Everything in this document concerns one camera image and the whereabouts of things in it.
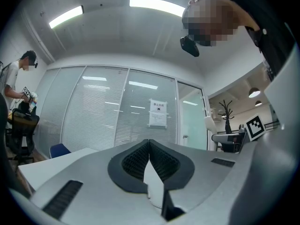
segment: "blue chair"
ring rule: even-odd
[[[50,158],[57,158],[71,153],[62,143],[53,145],[49,149]]]

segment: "white table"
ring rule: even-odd
[[[21,165],[18,168],[22,176],[26,179],[29,190],[33,192],[41,187],[51,177],[58,174],[76,160],[94,152],[98,152],[98,150],[85,148],[76,152],[71,152],[64,156],[37,163]]]

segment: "white t-shirt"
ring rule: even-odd
[[[1,66],[0,74],[3,68],[5,68],[6,65]],[[14,100],[13,98],[6,97],[5,96],[5,87],[6,85],[10,86],[13,90],[15,90],[15,82],[17,79],[19,71],[19,61],[12,62],[6,69],[3,70],[2,76],[0,78],[0,92],[3,95],[7,109],[10,109],[11,103]]]

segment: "black vent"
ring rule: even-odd
[[[162,182],[170,178],[180,168],[178,159],[152,143],[149,145],[149,154],[153,168]]]
[[[82,182],[70,180],[44,207],[43,211],[57,220],[60,219],[82,185]]]
[[[126,156],[122,161],[122,167],[129,175],[143,182],[145,167],[148,161],[148,143],[146,143]]]
[[[233,167],[233,165],[235,164],[235,162],[228,161],[228,160],[223,160],[223,159],[219,159],[219,158],[214,158],[212,160],[212,162],[216,163],[216,164],[226,166],[226,167]]]

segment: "black shirt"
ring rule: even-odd
[[[279,73],[295,44],[283,16],[275,11],[270,0],[231,1],[250,14],[260,27],[259,31],[249,27],[246,27],[246,30],[268,62],[269,76],[272,80]]]

